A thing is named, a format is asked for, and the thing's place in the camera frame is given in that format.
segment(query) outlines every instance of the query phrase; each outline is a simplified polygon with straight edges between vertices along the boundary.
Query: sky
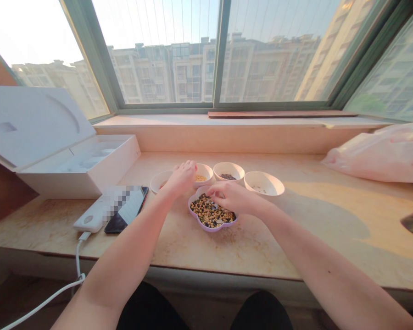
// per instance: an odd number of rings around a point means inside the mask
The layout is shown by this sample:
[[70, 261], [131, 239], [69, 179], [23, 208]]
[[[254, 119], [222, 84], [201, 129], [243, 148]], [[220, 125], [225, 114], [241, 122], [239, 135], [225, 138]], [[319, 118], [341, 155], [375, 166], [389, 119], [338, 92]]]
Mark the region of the sky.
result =
[[[93, 0], [115, 49], [216, 38], [219, 0]], [[229, 33], [267, 42], [275, 35], [324, 35], [340, 0], [232, 0]], [[83, 59], [58, 0], [0, 0], [0, 54], [8, 65]]]

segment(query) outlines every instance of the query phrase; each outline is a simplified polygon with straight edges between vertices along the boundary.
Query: black pants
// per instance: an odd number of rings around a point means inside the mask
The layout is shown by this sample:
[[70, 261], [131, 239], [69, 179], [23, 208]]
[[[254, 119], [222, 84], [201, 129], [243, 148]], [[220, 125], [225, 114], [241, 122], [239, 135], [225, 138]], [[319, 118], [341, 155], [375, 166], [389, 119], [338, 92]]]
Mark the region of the black pants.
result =
[[[126, 303], [117, 330], [189, 329], [170, 302], [152, 285], [142, 282]], [[237, 313], [231, 330], [292, 330], [285, 308], [266, 291], [250, 296]]]

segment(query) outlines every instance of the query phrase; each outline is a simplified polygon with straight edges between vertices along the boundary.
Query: box lid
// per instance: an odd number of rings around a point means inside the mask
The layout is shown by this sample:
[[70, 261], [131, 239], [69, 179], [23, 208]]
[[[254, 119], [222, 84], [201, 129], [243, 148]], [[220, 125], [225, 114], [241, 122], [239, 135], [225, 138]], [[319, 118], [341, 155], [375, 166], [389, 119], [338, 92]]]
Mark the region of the box lid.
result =
[[10, 170], [95, 134], [65, 89], [0, 86], [0, 162]]

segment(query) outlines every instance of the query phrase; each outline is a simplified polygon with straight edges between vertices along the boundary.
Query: forearm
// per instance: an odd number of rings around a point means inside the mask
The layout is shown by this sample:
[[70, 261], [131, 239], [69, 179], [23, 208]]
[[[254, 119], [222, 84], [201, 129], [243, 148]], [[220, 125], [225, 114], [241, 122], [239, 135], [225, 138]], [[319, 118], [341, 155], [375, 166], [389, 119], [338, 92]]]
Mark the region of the forearm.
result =
[[150, 266], [172, 204], [170, 193], [159, 193], [104, 252], [79, 294], [91, 303], [122, 309]]
[[413, 329], [413, 318], [381, 287], [275, 205], [259, 217], [341, 329]]

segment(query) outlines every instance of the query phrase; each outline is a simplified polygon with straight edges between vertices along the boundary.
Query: person's left hand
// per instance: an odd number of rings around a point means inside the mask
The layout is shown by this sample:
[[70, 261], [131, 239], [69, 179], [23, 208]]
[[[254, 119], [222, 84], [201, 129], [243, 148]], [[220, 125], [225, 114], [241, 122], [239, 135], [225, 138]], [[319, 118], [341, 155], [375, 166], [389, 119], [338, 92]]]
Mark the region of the person's left hand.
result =
[[173, 174], [159, 192], [164, 191], [172, 194], [175, 198], [179, 197], [193, 187], [196, 170], [197, 164], [193, 160], [176, 166]]

